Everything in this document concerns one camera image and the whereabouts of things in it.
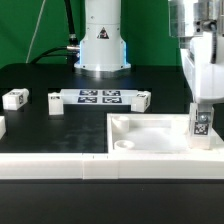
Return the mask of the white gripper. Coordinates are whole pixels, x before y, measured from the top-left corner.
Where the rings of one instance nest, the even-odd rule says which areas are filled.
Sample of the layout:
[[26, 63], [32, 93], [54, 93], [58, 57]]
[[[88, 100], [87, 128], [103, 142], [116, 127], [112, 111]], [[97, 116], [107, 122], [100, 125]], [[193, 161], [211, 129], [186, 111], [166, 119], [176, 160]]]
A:
[[212, 36], [194, 37], [189, 49], [181, 49], [184, 75], [193, 100], [199, 105], [199, 122], [210, 123], [211, 104], [224, 103], [224, 37], [218, 37], [217, 58], [211, 63]]

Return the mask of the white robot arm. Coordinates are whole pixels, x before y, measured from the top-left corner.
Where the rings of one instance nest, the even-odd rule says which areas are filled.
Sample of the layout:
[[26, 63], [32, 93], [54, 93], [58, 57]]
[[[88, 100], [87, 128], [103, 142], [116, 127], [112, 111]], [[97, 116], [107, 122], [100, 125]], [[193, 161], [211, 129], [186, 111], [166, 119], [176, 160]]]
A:
[[[85, 36], [78, 69], [115, 72], [130, 65], [121, 38], [121, 0], [84, 0]], [[182, 67], [196, 107], [191, 117], [212, 122], [224, 103], [224, 0], [168, 0], [169, 35], [179, 40]]]

